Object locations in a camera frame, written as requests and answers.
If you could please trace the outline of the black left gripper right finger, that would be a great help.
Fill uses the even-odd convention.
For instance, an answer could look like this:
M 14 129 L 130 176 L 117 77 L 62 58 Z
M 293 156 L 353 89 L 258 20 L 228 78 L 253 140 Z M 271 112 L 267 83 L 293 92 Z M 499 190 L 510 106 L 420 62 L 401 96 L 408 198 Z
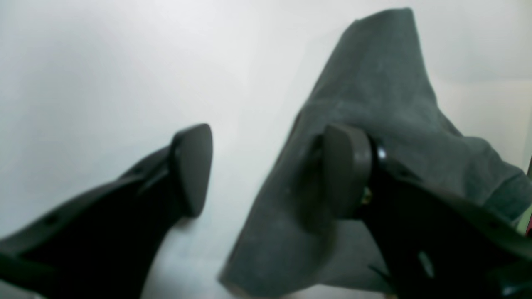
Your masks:
M 531 239 L 428 185 L 364 130 L 327 125 L 323 168 L 334 215 L 365 224 L 399 299 L 530 299 Z

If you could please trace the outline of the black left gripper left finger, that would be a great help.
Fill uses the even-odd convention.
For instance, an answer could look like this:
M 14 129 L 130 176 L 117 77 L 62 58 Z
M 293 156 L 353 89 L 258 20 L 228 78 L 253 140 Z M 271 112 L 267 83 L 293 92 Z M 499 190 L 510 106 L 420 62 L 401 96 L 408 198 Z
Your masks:
M 168 231 L 197 218 L 213 157 L 208 124 L 1 240 L 1 280 L 48 299 L 138 299 Z

